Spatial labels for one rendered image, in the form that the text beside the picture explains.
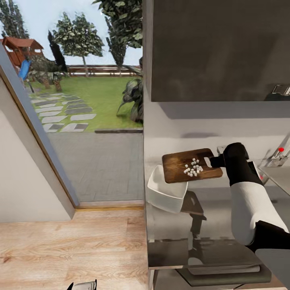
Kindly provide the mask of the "cutting board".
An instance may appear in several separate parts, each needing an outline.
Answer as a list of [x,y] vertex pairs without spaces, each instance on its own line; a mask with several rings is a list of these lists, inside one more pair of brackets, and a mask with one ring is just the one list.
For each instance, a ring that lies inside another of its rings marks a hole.
[[[162,165],[164,171],[164,179],[166,183],[189,182],[202,179],[220,178],[223,176],[221,168],[210,168],[207,166],[205,157],[212,158],[209,148],[196,149],[190,151],[178,151],[162,155]],[[194,165],[191,163],[196,161]],[[187,165],[187,166],[186,166]],[[199,165],[203,171],[199,173],[184,173],[185,170],[193,169],[194,166]]]

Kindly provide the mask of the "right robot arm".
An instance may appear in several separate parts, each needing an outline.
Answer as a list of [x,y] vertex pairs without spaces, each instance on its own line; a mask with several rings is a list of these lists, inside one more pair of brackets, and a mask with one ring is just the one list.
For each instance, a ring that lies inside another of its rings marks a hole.
[[226,167],[231,189],[234,238],[248,247],[290,290],[290,233],[261,181],[255,162],[242,143],[217,147],[212,168]]

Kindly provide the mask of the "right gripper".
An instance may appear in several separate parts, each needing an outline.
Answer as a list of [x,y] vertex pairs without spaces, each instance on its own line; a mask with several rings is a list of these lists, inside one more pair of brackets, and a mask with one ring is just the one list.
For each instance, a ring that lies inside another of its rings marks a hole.
[[222,161],[222,155],[210,158],[210,162],[212,168],[226,167],[226,164],[224,164]]

